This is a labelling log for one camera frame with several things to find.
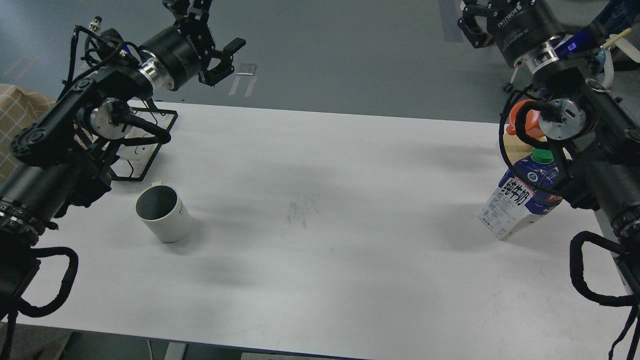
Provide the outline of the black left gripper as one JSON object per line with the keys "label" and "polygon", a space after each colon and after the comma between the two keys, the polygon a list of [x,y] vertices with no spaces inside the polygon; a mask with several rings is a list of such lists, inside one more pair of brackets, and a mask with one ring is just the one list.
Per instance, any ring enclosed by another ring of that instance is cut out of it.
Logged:
{"label": "black left gripper", "polygon": [[[176,92],[198,76],[201,84],[214,87],[234,73],[234,55],[247,41],[234,38],[222,50],[215,49],[208,21],[212,0],[163,0],[163,7],[174,17],[174,24],[158,32],[142,45],[142,59],[161,66],[162,84]],[[211,59],[218,64],[208,69]]]}

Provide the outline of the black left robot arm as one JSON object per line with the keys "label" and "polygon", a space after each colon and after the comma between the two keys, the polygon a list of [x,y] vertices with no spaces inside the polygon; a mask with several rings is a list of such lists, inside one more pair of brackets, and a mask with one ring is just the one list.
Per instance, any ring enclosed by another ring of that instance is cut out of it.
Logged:
{"label": "black left robot arm", "polygon": [[[70,69],[57,102],[21,130],[9,150],[18,166],[1,185],[1,319],[7,321],[1,358],[9,360],[19,314],[41,318],[69,298],[79,257],[65,246],[38,248],[68,207],[89,207],[111,189],[111,166],[122,146],[164,145],[171,136],[133,114],[133,98],[151,104],[159,88],[178,91],[193,77],[210,87],[234,73],[234,55],[247,41],[217,48],[208,27],[210,0],[165,0],[174,23],[135,45],[114,29],[97,35],[76,26]],[[23,294],[41,260],[65,256],[57,295],[35,306]]]}

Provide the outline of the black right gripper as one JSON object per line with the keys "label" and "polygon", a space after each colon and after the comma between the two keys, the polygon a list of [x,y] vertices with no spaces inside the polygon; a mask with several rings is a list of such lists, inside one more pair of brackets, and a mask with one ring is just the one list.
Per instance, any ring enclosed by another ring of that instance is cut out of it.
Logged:
{"label": "black right gripper", "polygon": [[[544,0],[491,0],[488,5],[461,2],[458,28],[474,49],[494,43],[505,63],[517,62],[537,46],[550,41],[556,45],[566,35],[553,10]],[[477,17],[487,19],[487,32]]]}

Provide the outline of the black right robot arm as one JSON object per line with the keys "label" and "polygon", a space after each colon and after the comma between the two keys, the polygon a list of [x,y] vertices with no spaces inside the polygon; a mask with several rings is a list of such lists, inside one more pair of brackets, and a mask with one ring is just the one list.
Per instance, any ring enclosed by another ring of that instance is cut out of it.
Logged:
{"label": "black right robot arm", "polygon": [[[514,129],[523,143],[553,155],[558,177],[546,193],[560,196],[572,208],[601,210],[608,219],[615,240],[590,231],[574,235],[569,273],[574,289],[587,300],[630,308],[615,340],[621,342],[634,326],[629,360],[639,345],[639,125],[597,80],[595,59],[638,14],[637,0],[610,0],[570,38],[544,0],[489,0],[485,5],[464,0],[457,21],[474,48],[494,44],[510,68],[529,68],[531,83],[505,102],[500,126],[505,126],[521,96],[539,92],[516,112]],[[584,276],[586,243],[612,253],[630,294],[604,295],[589,289]]]}

